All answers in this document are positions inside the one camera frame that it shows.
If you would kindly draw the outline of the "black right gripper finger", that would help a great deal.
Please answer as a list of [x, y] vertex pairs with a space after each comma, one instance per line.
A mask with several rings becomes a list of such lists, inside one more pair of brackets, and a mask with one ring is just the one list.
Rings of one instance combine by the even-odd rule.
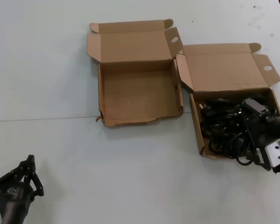
[[256, 148], [255, 159], [256, 159], [255, 161], [256, 165], [261, 166], [266, 171], [271, 170], [271, 164], [264, 148]]

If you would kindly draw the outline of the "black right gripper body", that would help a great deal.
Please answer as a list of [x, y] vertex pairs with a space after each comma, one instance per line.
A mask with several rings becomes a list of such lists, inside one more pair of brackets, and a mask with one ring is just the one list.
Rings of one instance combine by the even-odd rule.
[[267, 129], [271, 118], [259, 117], [256, 115], [247, 115], [244, 118], [245, 127], [248, 133], [249, 149], [256, 150], [259, 148], [264, 150], [268, 145]]

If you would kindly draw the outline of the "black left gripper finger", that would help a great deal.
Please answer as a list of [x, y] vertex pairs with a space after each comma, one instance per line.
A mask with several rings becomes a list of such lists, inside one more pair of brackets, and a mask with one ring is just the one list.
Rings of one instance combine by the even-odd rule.
[[30, 183], [35, 181], [35, 156], [29, 155], [24, 161], [21, 161], [19, 166], [11, 170], [0, 178], [0, 187], [19, 183], [24, 179], [24, 182]]
[[[35, 190], [33, 190], [32, 186], [30, 185], [30, 182], [33, 182]], [[30, 163], [26, 169], [24, 175], [24, 183], [32, 189], [32, 198], [35, 198], [36, 196], [44, 196], [43, 185], [38, 175], [36, 174], [36, 166], [34, 162]]]

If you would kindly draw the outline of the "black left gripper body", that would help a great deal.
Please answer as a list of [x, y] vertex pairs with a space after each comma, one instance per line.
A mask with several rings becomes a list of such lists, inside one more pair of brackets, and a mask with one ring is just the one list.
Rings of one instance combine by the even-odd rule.
[[24, 183], [0, 184], [0, 207], [5, 207], [8, 202], [30, 205], [35, 200], [33, 188]]

